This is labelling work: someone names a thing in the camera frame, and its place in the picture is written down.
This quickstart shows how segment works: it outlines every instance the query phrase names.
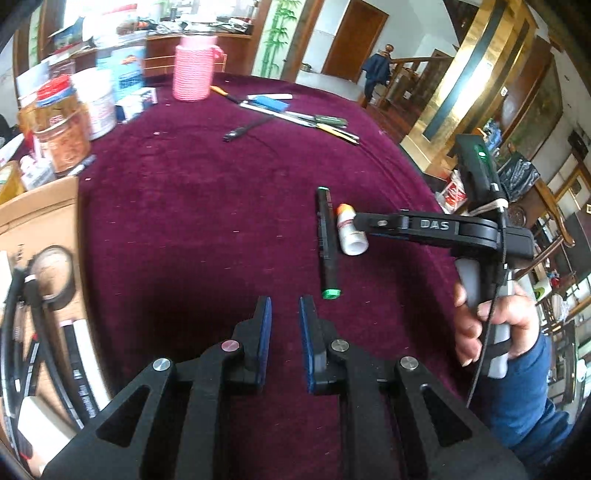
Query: person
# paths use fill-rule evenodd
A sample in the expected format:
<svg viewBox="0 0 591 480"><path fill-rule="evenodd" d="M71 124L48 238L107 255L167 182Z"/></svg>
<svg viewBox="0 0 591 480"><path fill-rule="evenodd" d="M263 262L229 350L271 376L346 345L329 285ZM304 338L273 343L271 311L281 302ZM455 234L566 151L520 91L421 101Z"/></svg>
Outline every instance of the person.
<svg viewBox="0 0 591 480"><path fill-rule="evenodd" d="M476 387L479 417L535 476L551 459L571 431L566 412L556 411L547 398L551 342L540 333L535 301L515 285L516 295L498 299L492 316L497 325L511 325L512 346L508 371L500 380L481 377ZM456 355L463 367L480 357L479 336L491 302L474 314L466 305L466 290L455 286Z"/></svg>
<svg viewBox="0 0 591 480"><path fill-rule="evenodd" d="M361 69L366 72L365 76L365 100L363 107L371 101L374 90L378 84L386 85L390 79L390 62L392 62L391 53L394 46L387 44L385 49L375 53L365 60Z"/></svg>

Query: dark jacket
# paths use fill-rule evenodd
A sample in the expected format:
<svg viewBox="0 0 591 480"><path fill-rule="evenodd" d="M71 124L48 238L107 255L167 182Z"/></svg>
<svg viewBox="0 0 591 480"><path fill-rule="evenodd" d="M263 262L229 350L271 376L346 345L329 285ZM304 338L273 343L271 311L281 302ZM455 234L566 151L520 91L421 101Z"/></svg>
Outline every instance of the dark jacket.
<svg viewBox="0 0 591 480"><path fill-rule="evenodd" d="M479 380L481 419L535 477L571 431L569 415L548 399L550 339L540 335L525 355L509 360L505 378Z"/></svg>
<svg viewBox="0 0 591 480"><path fill-rule="evenodd" d="M390 60L382 57L379 53L365 60L361 69L367 72L366 78L369 82L386 85L390 79Z"/></svg>

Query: das logo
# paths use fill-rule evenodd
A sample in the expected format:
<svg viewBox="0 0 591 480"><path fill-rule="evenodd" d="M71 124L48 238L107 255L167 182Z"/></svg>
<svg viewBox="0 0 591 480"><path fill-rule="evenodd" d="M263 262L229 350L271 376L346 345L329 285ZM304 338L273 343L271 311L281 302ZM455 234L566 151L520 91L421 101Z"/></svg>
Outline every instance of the das logo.
<svg viewBox="0 0 591 480"><path fill-rule="evenodd" d="M421 228L449 230L449 222L440 222L438 220L421 220Z"/></svg>

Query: green marker cap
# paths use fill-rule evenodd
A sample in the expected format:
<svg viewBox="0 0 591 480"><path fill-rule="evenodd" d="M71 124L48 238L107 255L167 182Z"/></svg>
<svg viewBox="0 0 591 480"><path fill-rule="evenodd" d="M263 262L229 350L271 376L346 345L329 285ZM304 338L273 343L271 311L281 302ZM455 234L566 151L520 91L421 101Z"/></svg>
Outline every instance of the green marker cap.
<svg viewBox="0 0 591 480"><path fill-rule="evenodd" d="M322 298L325 300L336 300L340 297L340 290L337 288L329 288L322 292Z"/></svg>

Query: finger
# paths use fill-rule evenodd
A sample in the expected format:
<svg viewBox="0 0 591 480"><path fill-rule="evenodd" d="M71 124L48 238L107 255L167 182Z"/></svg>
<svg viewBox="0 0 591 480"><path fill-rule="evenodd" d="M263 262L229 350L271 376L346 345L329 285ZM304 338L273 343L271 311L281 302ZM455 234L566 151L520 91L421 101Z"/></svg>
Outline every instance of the finger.
<svg viewBox="0 0 591 480"><path fill-rule="evenodd" d="M478 338L467 338L456 332L456 352L461 352L465 358L471 358L474 361L480 357L481 350L482 344Z"/></svg>
<svg viewBox="0 0 591 480"><path fill-rule="evenodd" d="M456 282L456 284L453 287L453 299L454 299L453 300L454 306L456 306L456 307L460 307L461 305L464 305L466 303L466 300L467 300L466 289L459 282Z"/></svg>
<svg viewBox="0 0 591 480"><path fill-rule="evenodd" d="M529 297L528 293L516 281L513 282L513 295L519 295L520 297Z"/></svg>
<svg viewBox="0 0 591 480"><path fill-rule="evenodd" d="M456 347L456 355L457 355L457 359L460 361L460 365L463 367L467 367L474 360L469 355L466 355L463 351L459 350L457 347Z"/></svg>
<svg viewBox="0 0 591 480"><path fill-rule="evenodd" d="M491 301L478 305L478 316L485 322L491 310ZM497 300L492 323L499 325L509 323L514 326L529 327L532 319L536 319L535 303L529 297L513 295Z"/></svg>
<svg viewBox="0 0 591 480"><path fill-rule="evenodd" d="M467 305L456 309L453 323L456 331L467 338L478 338L482 334L482 322L474 316Z"/></svg>

